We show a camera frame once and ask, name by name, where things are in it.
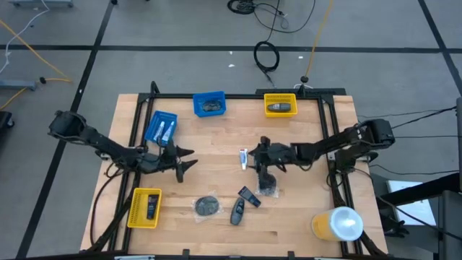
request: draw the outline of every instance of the yellow cup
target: yellow cup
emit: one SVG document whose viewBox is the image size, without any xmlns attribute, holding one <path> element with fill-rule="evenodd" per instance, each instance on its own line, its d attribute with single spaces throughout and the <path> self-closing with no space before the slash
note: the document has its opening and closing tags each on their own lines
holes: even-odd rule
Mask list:
<svg viewBox="0 0 462 260">
<path fill-rule="evenodd" d="M 362 218 L 349 207 L 337 207 L 314 216 L 311 229 L 326 241 L 355 241 L 363 231 Z"/>
</svg>

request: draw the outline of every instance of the plastic container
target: plastic container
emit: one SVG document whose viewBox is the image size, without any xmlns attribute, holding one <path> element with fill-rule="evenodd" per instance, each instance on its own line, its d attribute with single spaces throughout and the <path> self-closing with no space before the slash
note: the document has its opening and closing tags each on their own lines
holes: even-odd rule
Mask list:
<svg viewBox="0 0 462 260">
<path fill-rule="evenodd" d="M 164 111 L 160 111 L 160 110 L 156 110 L 154 112 L 154 115 L 152 116 L 152 119 L 151 119 L 151 123 L 149 124 L 147 132 L 144 135 L 144 139 L 149 140 L 149 141 L 154 142 L 155 144 L 157 144 L 157 140 L 154 139 L 154 135 L 156 134 L 156 131 L 160 126 L 160 122 L 162 122 L 162 121 L 165 122 L 165 125 L 164 125 L 164 129 L 163 129 L 162 133 L 160 134 L 160 138 L 163 137 L 164 133 L 170 127 L 171 123 L 175 122 L 175 124 L 173 125 L 172 132 L 170 133 L 169 140 L 172 139 L 173 134 L 175 133 L 175 130 L 176 130 L 176 126 L 178 124 L 178 116 L 175 115 L 174 113 L 168 113 L 168 112 L 164 112 Z M 167 142 L 162 140 L 160 142 L 160 144 L 161 144 L 161 146 L 164 147 L 164 146 L 167 145 Z"/>
<path fill-rule="evenodd" d="M 314 216 L 311 228 L 319 239 L 355 241 L 364 229 L 362 218 L 350 207 L 337 207 Z"/>
<path fill-rule="evenodd" d="M 156 211 L 152 220 L 147 219 L 147 198 L 149 195 L 159 195 Z M 159 220 L 160 203 L 162 201 L 162 190 L 160 188 L 135 188 L 133 200 L 128 216 L 129 228 L 156 228 Z"/>
<path fill-rule="evenodd" d="M 214 101 L 214 100 L 218 100 L 221 103 L 222 107 L 219 110 L 214 110 L 214 111 L 209 111 L 209 112 L 204 111 L 204 109 L 202 108 L 202 105 L 205 102 Z M 225 92 L 216 91 L 216 92 L 194 94 L 193 104 L 194 104 L 194 113 L 198 117 L 222 115 L 226 111 Z"/>
<path fill-rule="evenodd" d="M 266 117 L 293 117 L 297 115 L 297 99 L 295 94 L 283 94 L 283 93 L 274 93 L 274 94 L 265 94 L 265 114 Z M 271 112 L 268 110 L 269 105 L 277 103 L 290 103 L 289 112 Z"/>
</svg>

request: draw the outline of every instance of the wooden table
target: wooden table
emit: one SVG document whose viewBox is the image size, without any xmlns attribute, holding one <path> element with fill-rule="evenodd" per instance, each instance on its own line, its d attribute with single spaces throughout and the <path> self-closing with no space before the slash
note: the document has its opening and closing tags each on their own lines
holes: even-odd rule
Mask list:
<svg viewBox="0 0 462 260">
<path fill-rule="evenodd" d="M 137 98 L 138 95 L 120 95 L 118 98 L 109 137 L 122 145 L 128 145 Z M 357 122 L 353 99 L 335 96 L 334 100 L 339 128 L 343 131 Z M 189 248 L 191 255 L 286 256 L 288 251 L 294 251 L 296 256 L 341 256 L 338 242 L 317 239 L 309 226 L 315 214 L 334 207 L 331 190 L 326 185 L 328 168 L 324 156 L 308 172 L 293 165 L 287 167 L 287 173 L 271 167 L 270 171 L 276 176 L 280 188 L 279 198 L 258 196 L 261 206 L 257 209 L 246 203 L 240 225 L 230 224 L 230 212 L 238 198 L 237 192 L 243 186 L 255 191 L 257 185 L 256 172 L 241 169 L 240 148 L 255 148 L 262 135 L 272 142 L 285 144 L 322 139 L 317 102 L 298 100 L 297 106 L 298 114 L 293 118 L 266 118 L 263 100 L 227 100 L 227 112 L 223 116 L 198 118 L 193 112 L 191 99 L 155 99 L 154 110 L 178 114 L 175 143 L 196 151 L 183 160 L 198 159 L 199 162 L 186 172 L 184 183 L 177 183 L 173 170 L 141 177 L 141 187 L 162 189 L 160 219 L 154 230 L 132 230 L 128 252 L 178 255 L 184 248 Z M 141 140 L 141 129 L 142 123 L 137 144 Z M 157 147 L 152 144 L 149 150 L 157 153 Z M 101 165 L 95 194 L 107 180 L 103 172 L 108 164 L 103 162 Z M 357 168 L 368 170 L 362 162 L 357 163 Z M 386 252 L 370 178 L 354 172 L 349 175 L 349 180 L 354 206 L 362 216 L 367 234 L 378 248 Z M 113 218 L 120 181 L 121 178 L 112 181 L 100 197 L 95 238 Z M 210 191 L 217 192 L 225 213 L 196 224 L 191 203 Z M 82 249 L 90 246 L 90 216 Z M 119 226 L 116 249 L 121 248 L 125 224 L 124 219 Z"/>
</svg>

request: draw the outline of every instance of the white tube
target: white tube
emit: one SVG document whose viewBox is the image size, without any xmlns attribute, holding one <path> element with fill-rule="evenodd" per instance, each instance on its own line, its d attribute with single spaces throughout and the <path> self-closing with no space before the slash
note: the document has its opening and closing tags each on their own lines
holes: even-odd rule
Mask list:
<svg viewBox="0 0 462 260">
<path fill-rule="evenodd" d="M 247 168 L 247 149 L 239 149 L 240 164 L 243 170 Z"/>
</svg>

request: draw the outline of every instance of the black object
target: black object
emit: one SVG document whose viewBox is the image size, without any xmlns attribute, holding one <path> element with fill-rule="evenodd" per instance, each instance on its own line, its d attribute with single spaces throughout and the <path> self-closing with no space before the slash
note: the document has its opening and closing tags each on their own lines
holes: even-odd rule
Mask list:
<svg viewBox="0 0 462 260">
<path fill-rule="evenodd" d="M 236 8 L 232 6 L 235 2 L 237 2 Z M 253 0 L 229 0 L 227 7 L 235 14 L 252 14 L 255 11 Z"/>
<path fill-rule="evenodd" d="M 237 198 L 236 203 L 234 203 L 234 207 L 231 211 L 231 224 L 239 225 L 244 215 L 244 203 L 245 200 L 243 198 Z"/>
<path fill-rule="evenodd" d="M 277 103 L 273 105 L 268 105 L 268 110 L 271 112 L 289 112 L 291 109 L 290 103 Z"/>
<path fill-rule="evenodd" d="M 213 196 L 205 196 L 196 201 L 194 209 L 198 215 L 209 216 L 217 213 L 219 209 L 219 202 Z"/>
<path fill-rule="evenodd" d="M 285 165 L 295 164 L 306 171 L 321 155 L 336 151 L 332 162 L 336 170 L 349 173 L 354 170 L 356 159 L 368 156 L 372 161 L 378 154 L 371 150 L 388 148 L 394 142 L 390 123 L 383 119 L 365 121 L 314 144 L 291 143 L 289 147 L 280 143 L 271 144 L 268 137 L 262 136 L 260 144 L 249 152 L 255 158 L 255 165 L 250 167 L 256 169 L 260 186 L 269 189 L 276 186 L 276 179 L 266 169 L 270 165 L 287 172 Z"/>
<path fill-rule="evenodd" d="M 277 69 L 277 67 L 279 66 L 280 57 L 279 57 L 279 52 L 276 49 L 276 46 L 274 46 L 272 43 L 268 42 L 268 40 L 261 41 L 261 42 L 259 42 L 259 43 L 257 43 L 255 45 L 255 47 L 253 48 L 253 59 L 255 60 L 255 63 L 257 64 L 257 67 L 261 70 L 261 72 L 263 72 L 265 74 L 265 77 L 267 78 L 267 80 L 270 81 L 270 83 L 274 86 L 273 80 L 268 75 L 268 72 L 274 72 Z M 276 55 L 276 62 L 274 63 L 273 66 L 269 66 L 269 67 L 264 66 L 258 60 L 257 51 L 262 45 L 268 46 L 270 48 L 270 50 L 272 50 L 274 52 L 274 54 Z"/>
<path fill-rule="evenodd" d="M 6 111 L 0 111 L 0 134 L 3 134 L 5 129 L 10 129 L 13 126 L 13 114 Z"/>
<path fill-rule="evenodd" d="M 159 195 L 149 195 L 147 197 L 147 216 L 148 220 L 153 220 L 156 212 L 157 202 L 159 201 Z"/>
<path fill-rule="evenodd" d="M 247 199 L 253 206 L 259 207 L 261 202 L 253 195 L 252 191 L 250 191 L 246 186 L 244 186 L 237 194 L 239 194 L 244 199 Z"/>
<path fill-rule="evenodd" d="M 220 100 L 209 100 L 202 104 L 204 112 L 218 111 L 220 109 L 222 109 L 222 102 Z"/>
<path fill-rule="evenodd" d="M 142 173 L 156 173 L 175 169 L 179 183 L 187 169 L 197 163 L 197 160 L 177 163 L 177 159 L 194 153 L 193 150 L 175 147 L 169 141 L 161 155 L 147 152 L 147 147 L 125 148 L 113 140 L 98 133 L 87 125 L 85 118 L 71 111 L 57 111 L 56 117 L 49 126 L 52 137 L 70 142 L 94 147 L 95 153 L 102 159 L 110 157 L 118 168 Z"/>
<path fill-rule="evenodd" d="M 390 215 L 380 213 L 380 221 L 382 222 L 383 234 L 392 238 L 404 238 L 409 234 L 409 231 L 404 227 L 404 220 L 396 221 Z"/>
</svg>

